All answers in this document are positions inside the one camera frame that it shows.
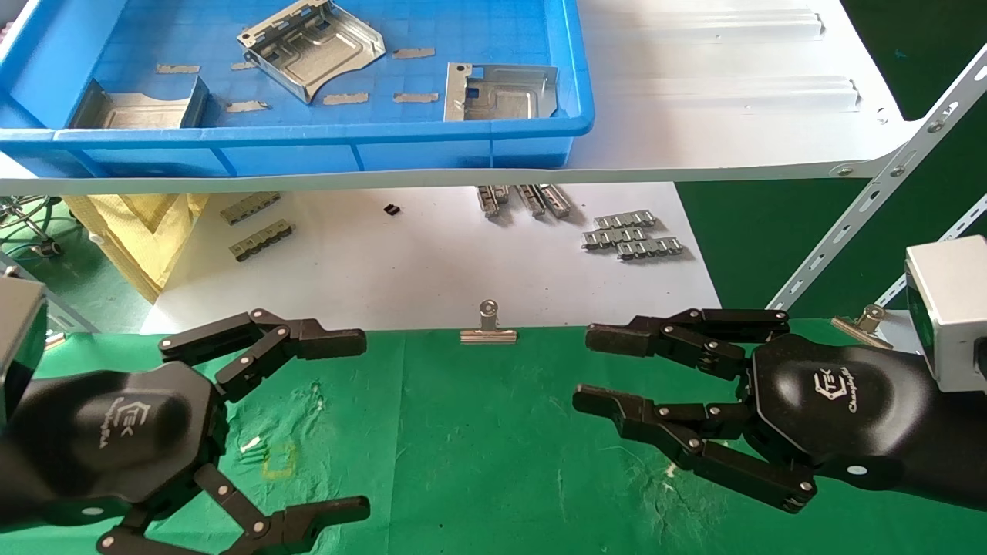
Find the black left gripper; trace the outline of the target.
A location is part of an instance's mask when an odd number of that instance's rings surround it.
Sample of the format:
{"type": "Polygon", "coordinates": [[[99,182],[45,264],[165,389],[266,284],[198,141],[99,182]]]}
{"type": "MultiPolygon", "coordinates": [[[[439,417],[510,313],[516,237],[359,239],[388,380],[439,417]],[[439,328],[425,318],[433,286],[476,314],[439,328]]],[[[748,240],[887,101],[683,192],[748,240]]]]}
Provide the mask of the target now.
{"type": "Polygon", "coordinates": [[[304,554],[325,528],[368,519],[366,496],[265,516],[215,466],[228,432],[223,400],[243,400],[293,358],[360,356],[365,331],[330,331],[314,318],[254,309],[163,338],[159,350],[169,363],[148,372],[32,380],[9,421],[12,530],[88,526],[129,512],[96,551],[197,554],[151,540],[146,530],[200,490],[242,528],[224,554],[304,554]],[[229,354],[236,359],[215,373],[215,387],[190,368],[229,354]]]}

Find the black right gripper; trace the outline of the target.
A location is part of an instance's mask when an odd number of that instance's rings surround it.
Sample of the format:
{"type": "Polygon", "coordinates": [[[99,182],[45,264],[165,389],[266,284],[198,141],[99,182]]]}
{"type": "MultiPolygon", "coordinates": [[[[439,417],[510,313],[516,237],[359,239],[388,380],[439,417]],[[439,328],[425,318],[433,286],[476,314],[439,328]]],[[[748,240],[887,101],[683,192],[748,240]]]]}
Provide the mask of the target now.
{"type": "Polygon", "coordinates": [[[662,405],[588,384],[575,388],[572,407],[610,419],[621,439],[655,447],[680,469],[785,513],[817,495],[814,474],[862,489],[937,488],[938,387],[923,359],[787,333],[787,313],[769,310],[691,308],[591,324],[585,344],[593,352],[658,356],[720,379],[750,369],[753,415],[743,403],[662,405]],[[751,344],[764,345],[748,358],[743,345],[751,344]],[[771,462],[723,445],[744,433],[771,462]]]}

